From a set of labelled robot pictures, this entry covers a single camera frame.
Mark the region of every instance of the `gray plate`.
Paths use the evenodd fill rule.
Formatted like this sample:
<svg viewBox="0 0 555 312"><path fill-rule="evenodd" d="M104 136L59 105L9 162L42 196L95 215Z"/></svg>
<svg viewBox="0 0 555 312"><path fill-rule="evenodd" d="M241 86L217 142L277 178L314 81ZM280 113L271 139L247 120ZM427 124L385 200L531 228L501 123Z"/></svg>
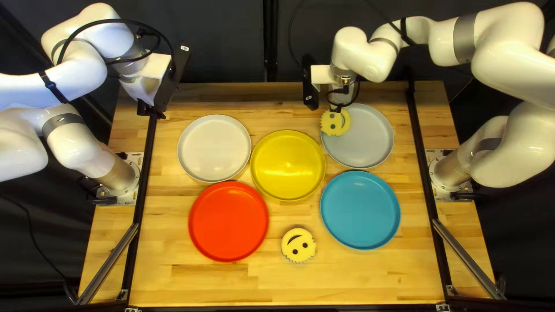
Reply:
<svg viewBox="0 0 555 312"><path fill-rule="evenodd" d="M347 167L366 169L379 165L393 149L389 121L368 105L354 103L346 109L351 116L351 128L338 137L320 132L324 148L335 161Z"/></svg>

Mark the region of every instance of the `wooden table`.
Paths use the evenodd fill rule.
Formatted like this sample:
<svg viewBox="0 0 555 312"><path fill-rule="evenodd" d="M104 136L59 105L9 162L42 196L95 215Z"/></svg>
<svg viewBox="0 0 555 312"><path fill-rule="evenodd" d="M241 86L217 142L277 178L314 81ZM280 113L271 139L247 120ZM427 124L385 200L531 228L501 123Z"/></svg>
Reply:
<svg viewBox="0 0 555 312"><path fill-rule="evenodd" d="M202 256L190 241L189 209L206 185L189 178L176 157L181 132L209 114L236 118L253 147L280 129L306 133L320 142L319 120L327 107L308 110L300 83L183 84L160 120L155 135L137 263L130 293L135 306L341 305L436 303L443 300L431 229L420 181L405 96L405 82L362 83L357 102L370 104L389 120L395 146L389 158L368 171L384 179L401 206L401 225L384 247L361 252L336 241L325 229L319 199L326 183L347 167L326 155L326 178L319 191L300 202L264 196L270 228L262 246L236 264ZM417 82L416 103L426 148L456 148L458 140L441 82ZM147 117L136 116L134 101L123 94L116 109L110 147L116 152L144 149ZM239 181L253 186L250 170ZM493 277L473 203L438 203L441 221L482 269ZM133 207L97 207L80 291L130 225ZM280 252L282 235L294 225L310 230L317 254L290 264ZM455 288L486 296L447 248ZM95 301L112 300L123 276L125 257L114 268Z"/></svg>

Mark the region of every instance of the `red plate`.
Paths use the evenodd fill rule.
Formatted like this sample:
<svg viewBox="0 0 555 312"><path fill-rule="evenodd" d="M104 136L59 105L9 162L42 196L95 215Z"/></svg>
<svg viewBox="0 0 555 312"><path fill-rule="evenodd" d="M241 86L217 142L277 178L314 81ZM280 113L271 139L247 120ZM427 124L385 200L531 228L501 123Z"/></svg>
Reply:
<svg viewBox="0 0 555 312"><path fill-rule="evenodd" d="M252 187L236 181L204 190L189 213L189 235L206 257L235 262L252 254L268 231L268 208Z"/></svg>

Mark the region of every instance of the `mounting plate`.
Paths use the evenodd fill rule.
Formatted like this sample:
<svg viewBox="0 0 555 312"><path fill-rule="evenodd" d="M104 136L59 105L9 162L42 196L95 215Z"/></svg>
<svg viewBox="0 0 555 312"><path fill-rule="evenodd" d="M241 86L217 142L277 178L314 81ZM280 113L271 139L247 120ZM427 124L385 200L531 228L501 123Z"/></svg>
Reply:
<svg viewBox="0 0 555 312"><path fill-rule="evenodd" d="M449 155L450 151L454 149L448 148L427 148L426 149L426 160L428 161L428 168L435 165L437 160ZM472 199L451 199L451 192L455 191L455 189L445 189L441 188L441 185L436 185L434 181L434 177L430 175L432 180L432 190L433 190L433 197L436 199L436 202L471 202ZM464 193L472 193L472 184L470 181L466 181L461 184L459 187L456 188L456 192L460 194Z"/></svg>
<svg viewBox="0 0 555 312"><path fill-rule="evenodd" d="M98 204L98 206L108 207L108 206L135 206L135 201L137 199L137 190L139 189L139 178L140 172L143 169L143 152L127 153L127 159L124 160L125 163L130 165L135 171L135 181L126 190L112 191L107 187L102 186L97 190L97 198L118 198L115 204Z"/></svg>

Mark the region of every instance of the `black cable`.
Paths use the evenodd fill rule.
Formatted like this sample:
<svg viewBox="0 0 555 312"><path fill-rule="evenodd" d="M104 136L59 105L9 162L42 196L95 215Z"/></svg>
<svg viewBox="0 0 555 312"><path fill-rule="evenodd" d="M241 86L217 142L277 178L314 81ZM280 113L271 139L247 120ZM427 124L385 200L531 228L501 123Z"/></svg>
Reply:
<svg viewBox="0 0 555 312"><path fill-rule="evenodd" d="M376 13L378 13L378 15L386 23L388 23L393 29L395 29L395 31L398 32L399 35L401 35L401 39L403 39L403 41L406 44L408 44L409 46L415 46L416 45L416 42L414 42L411 38L409 38L406 35L406 33L403 33L403 31L400 30L397 26L395 26L395 24L393 24L393 22L387 16L385 16L385 14L371 0L364 0L364 2L366 2L366 4L368 4Z"/></svg>
<svg viewBox="0 0 555 312"><path fill-rule="evenodd" d="M111 61L111 62L106 63L106 65L136 62L136 61L142 60L143 58L149 57L149 55L151 55L154 51L156 51L158 49L158 47L160 47L160 36L156 36L156 37L157 37L158 41L156 42L156 45L154 46L154 48L150 49L150 51L146 52L145 54L141 55L140 57L117 59L115 61Z"/></svg>
<svg viewBox="0 0 555 312"><path fill-rule="evenodd" d="M356 81L356 92L355 95L353 96L352 100L346 104L343 103L334 103L332 101L330 101L330 94L331 93L342 93L343 89L333 89L333 90L329 90L328 92L326 92L326 100L328 103L337 106L336 109L330 109L332 112L340 112L341 108L343 107L347 107L349 105L351 105L352 103L354 103L356 101L356 98L359 96L360 93L360 80L357 79Z"/></svg>
<svg viewBox="0 0 555 312"><path fill-rule="evenodd" d="M297 56L295 56L295 53L293 52L293 46L291 43L291 30L293 27L293 22L295 21L295 17L297 16L297 13L302 8L302 6L305 4L305 1L306 0L301 0L299 4L297 4L297 7L293 11L291 18L289 19L289 26L287 27L287 47L289 48L289 54L291 55L291 58L295 61L295 63L297 63L297 66L301 69L302 69L302 65L297 59Z"/></svg>
<svg viewBox="0 0 555 312"><path fill-rule="evenodd" d="M56 62L56 65L60 64L64 58L65 55L65 51L67 50L70 42L75 39L75 37L82 32L83 30L90 28L92 26L96 26L96 25L100 25L100 24L107 24L107 23L123 23L123 24L131 24L131 25L135 25L135 26L139 26L139 27L143 27L146 28L148 30L150 30L151 32L153 32L154 34L156 34L157 36L159 36L160 38L162 38L164 40L164 42L166 43L166 45L168 46L168 48L170 49L170 54L171 54L171 63L173 63L175 61L175 53L173 50L173 47L171 46L170 41L166 38L166 36L164 36L161 32L159 32L158 30L156 30L155 28L148 26L147 24L141 23L141 22L137 22L137 21L132 21L129 19L119 19L119 18L112 18L112 19L102 19L100 21L94 21L94 22L90 22L88 24L85 24L79 28L77 28L77 30L75 30L71 35L69 35L69 37L65 40L64 45L62 46L62 49L60 50L60 55L58 56L58 61ZM132 62L133 59L127 59L126 62Z"/></svg>
<svg viewBox="0 0 555 312"><path fill-rule="evenodd" d="M74 302L73 298L76 299L77 295L75 294L75 290L69 287L68 278L58 268L56 268L56 266L52 263L50 259L48 259L48 257L44 254L42 249L37 244L37 241L34 237L33 223L31 222L31 214L29 213L29 210L25 208L22 204L19 204L17 201L9 197L6 197L4 195L0 195L0 199L10 202L11 204L15 205L16 207L18 207L19 209L25 212L25 214L27 215L27 222L29 224L29 236L31 236L31 241L33 242L34 247L41 254L42 258L44 258L44 260L52 267L52 269L56 271L56 273L58 273L60 277L64 280L64 292L68 296L69 300Z"/></svg>

